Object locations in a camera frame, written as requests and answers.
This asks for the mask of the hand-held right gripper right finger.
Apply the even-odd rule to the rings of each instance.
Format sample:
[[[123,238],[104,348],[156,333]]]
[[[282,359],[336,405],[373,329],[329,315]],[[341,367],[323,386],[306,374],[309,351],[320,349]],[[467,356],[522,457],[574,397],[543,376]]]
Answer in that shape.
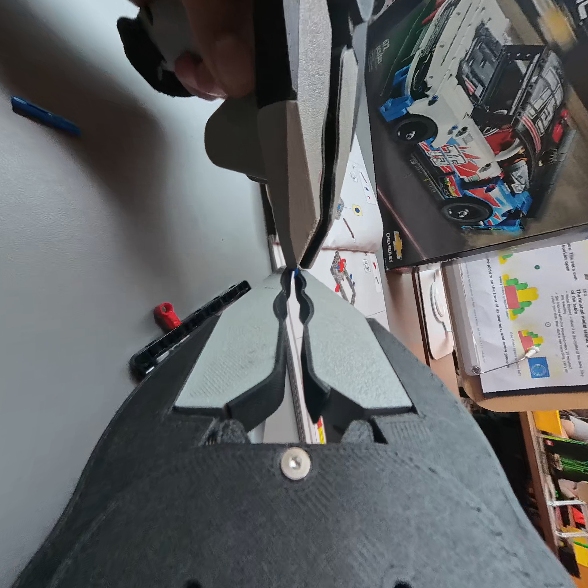
[[[296,273],[299,305],[300,374],[306,412],[354,442],[369,431],[373,442],[386,442],[379,417],[413,412],[413,403],[378,340],[390,333],[345,302],[308,270]]]

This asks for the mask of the white instruction booklet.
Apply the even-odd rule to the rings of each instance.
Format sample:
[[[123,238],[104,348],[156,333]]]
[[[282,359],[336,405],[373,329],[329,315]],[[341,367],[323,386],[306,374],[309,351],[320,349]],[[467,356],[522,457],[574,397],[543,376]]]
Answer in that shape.
[[[354,138],[336,220],[310,273],[365,317],[389,328],[377,252],[383,235],[382,217],[364,156]],[[334,439],[322,421],[314,424],[304,404],[300,349],[303,326],[295,285],[288,300],[288,375],[285,398],[265,424],[265,443],[325,443]]]

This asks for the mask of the person's left hand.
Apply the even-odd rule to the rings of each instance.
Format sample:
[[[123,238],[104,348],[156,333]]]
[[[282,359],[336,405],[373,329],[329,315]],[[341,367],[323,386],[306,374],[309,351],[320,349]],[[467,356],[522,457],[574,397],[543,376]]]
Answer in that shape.
[[[254,3],[183,1],[195,36],[196,56],[175,62],[180,83],[192,95],[212,101],[254,91]]]

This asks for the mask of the yellow plastic bin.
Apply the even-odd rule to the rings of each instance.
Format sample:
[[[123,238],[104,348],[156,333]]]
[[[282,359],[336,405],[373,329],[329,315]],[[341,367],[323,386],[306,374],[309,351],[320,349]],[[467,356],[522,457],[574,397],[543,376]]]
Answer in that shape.
[[[533,411],[532,415],[537,430],[550,436],[566,438],[567,434],[558,410]]]

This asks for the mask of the black lego frame assembly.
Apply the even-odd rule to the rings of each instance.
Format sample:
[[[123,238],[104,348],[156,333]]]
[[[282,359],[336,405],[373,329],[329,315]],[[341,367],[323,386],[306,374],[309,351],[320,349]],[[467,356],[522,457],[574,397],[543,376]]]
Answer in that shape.
[[[219,315],[250,290],[248,281],[234,284],[185,319],[179,318],[169,302],[156,305],[153,318],[163,334],[131,356],[130,374],[137,382],[143,380],[209,318]]]

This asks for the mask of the silver stand base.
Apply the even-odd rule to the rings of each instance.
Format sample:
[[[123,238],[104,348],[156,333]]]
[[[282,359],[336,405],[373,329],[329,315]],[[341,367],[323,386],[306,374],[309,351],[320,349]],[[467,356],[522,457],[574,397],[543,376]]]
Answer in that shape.
[[[443,359],[454,351],[454,336],[440,263],[420,268],[416,273],[425,339],[430,357]]]

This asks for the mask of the black lego set box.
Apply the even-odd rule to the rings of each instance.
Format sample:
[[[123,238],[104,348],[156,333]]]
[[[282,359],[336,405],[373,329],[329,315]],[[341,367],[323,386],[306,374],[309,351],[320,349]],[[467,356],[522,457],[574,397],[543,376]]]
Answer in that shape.
[[[378,1],[386,269],[587,226],[587,1]]]

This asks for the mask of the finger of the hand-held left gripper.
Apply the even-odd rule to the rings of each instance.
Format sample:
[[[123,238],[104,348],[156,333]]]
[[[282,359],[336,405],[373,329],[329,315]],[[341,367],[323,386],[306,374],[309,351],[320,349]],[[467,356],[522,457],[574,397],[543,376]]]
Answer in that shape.
[[[329,96],[322,129],[320,217],[299,265],[310,269],[336,219],[337,207],[355,135],[359,67],[351,47],[337,47],[330,60]]]
[[[326,109],[304,99],[258,109],[254,93],[226,99],[205,127],[205,149],[219,167],[265,183],[288,268],[298,268],[320,217],[322,129]]]

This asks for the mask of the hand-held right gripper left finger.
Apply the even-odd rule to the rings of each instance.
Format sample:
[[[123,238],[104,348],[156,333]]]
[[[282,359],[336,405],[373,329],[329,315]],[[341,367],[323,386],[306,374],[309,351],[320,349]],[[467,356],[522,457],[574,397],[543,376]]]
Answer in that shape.
[[[288,367],[290,271],[273,273],[218,319],[174,408],[237,420],[246,432],[282,404]]]

